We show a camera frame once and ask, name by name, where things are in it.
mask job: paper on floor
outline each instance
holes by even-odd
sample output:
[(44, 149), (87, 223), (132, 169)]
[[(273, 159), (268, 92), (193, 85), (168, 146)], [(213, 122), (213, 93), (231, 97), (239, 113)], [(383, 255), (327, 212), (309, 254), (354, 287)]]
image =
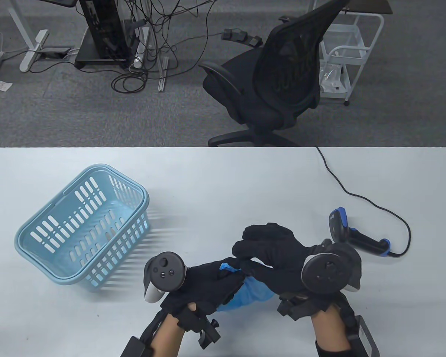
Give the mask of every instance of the paper on floor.
[(2, 82), (2, 81), (0, 80), (0, 90), (1, 90), (2, 92), (6, 92), (7, 90), (10, 89), (10, 87), (12, 86), (12, 84), (13, 84), (13, 83)]

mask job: plastic bag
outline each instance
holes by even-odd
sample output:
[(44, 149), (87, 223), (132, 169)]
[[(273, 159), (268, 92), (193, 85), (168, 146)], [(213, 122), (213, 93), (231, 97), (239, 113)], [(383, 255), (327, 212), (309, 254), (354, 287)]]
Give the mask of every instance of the plastic bag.
[[(220, 269), (226, 269), (230, 271), (237, 271), (228, 264), (221, 264)], [(217, 311), (230, 311), (240, 308), (242, 306), (250, 305), (255, 301), (267, 301), (272, 298), (274, 292), (269, 290), (266, 284), (261, 281), (257, 281), (254, 277), (247, 277), (243, 281), (243, 286), (236, 292), (235, 296), (226, 305), (220, 305)]]
[(323, 73), (324, 66), (320, 66), (320, 75), (322, 80), (320, 81), (320, 86), (324, 92), (335, 93), (345, 90), (342, 82), (340, 81), (340, 76), (342, 74), (342, 66), (340, 64), (328, 63), (325, 67), (325, 73)]

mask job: black glove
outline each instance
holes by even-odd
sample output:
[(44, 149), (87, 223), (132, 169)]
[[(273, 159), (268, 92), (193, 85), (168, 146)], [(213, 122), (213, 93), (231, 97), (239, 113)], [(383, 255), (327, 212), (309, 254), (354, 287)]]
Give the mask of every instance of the black glove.
[[(233, 255), (242, 260), (239, 267), (243, 272), (263, 282), (278, 295), (307, 292), (301, 272), (304, 261), (316, 245), (305, 247), (292, 231), (276, 223), (249, 226), (242, 238), (233, 246)], [(251, 258), (257, 258), (272, 268)]]
[(173, 316), (179, 314), (189, 303), (196, 303), (198, 315), (213, 314), (218, 306), (233, 299), (243, 285), (245, 274), (241, 271), (220, 270), (222, 263), (237, 265), (234, 258), (191, 267), (179, 290), (170, 292), (160, 307)]

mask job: white table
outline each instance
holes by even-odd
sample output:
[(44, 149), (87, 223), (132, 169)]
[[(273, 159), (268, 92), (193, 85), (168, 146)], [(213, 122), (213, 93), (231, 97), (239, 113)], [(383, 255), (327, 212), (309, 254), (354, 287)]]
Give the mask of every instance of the white table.
[[(323, 148), (348, 190), (410, 223), (405, 258), (361, 253), (362, 288), (348, 293), (383, 356), (446, 356), (446, 148)], [(91, 295), (57, 286), (14, 251), (20, 225), (83, 168), (107, 163), (143, 184), (155, 246), (141, 249), (114, 287)], [(329, 237), (328, 214), (405, 247), (402, 223), (349, 197), (314, 148), (0, 148), (0, 357), (120, 356), (157, 312), (144, 302), (142, 268), (166, 249), (188, 265), (230, 254), (250, 224), (277, 222), (306, 245)], [(217, 313), (221, 340), (181, 356), (315, 356), (310, 320), (276, 312), (277, 299)]]

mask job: gray carpet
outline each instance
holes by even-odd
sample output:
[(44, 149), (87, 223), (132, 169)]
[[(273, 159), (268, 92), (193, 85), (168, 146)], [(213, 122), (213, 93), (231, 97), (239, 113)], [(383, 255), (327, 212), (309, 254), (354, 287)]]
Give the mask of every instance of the gray carpet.
[[(50, 29), (48, 45), (79, 45), (86, 23), (74, 9), (36, 0), (20, 3), (34, 30)], [(306, 7), (303, 0), (244, 3), (219, 0), (209, 15), (209, 32), (238, 27), (264, 37), (280, 15)], [(4, 49), (23, 47), (6, 5), (0, 1)], [(391, 6), (394, 15), (385, 17), (351, 105), (325, 100), (283, 136), (305, 146), (446, 146), (446, 0), (391, 0)], [(370, 38), (376, 21), (360, 26)], [(179, 15), (172, 19), (169, 42), (205, 33), (204, 16)], [(203, 45), (204, 39), (179, 45), (177, 71), (194, 65)], [(223, 63), (246, 49), (212, 37), (203, 59)], [(60, 64), (24, 74), (21, 58), (5, 61), (0, 69), (0, 80), (13, 83), (0, 92), (0, 147), (205, 146), (212, 136), (241, 129), (201, 88), (200, 68), (169, 78), (164, 93), (150, 80), (143, 92), (123, 95), (110, 87), (114, 73), (85, 74)], [(52, 63), (40, 61), (34, 70)]]

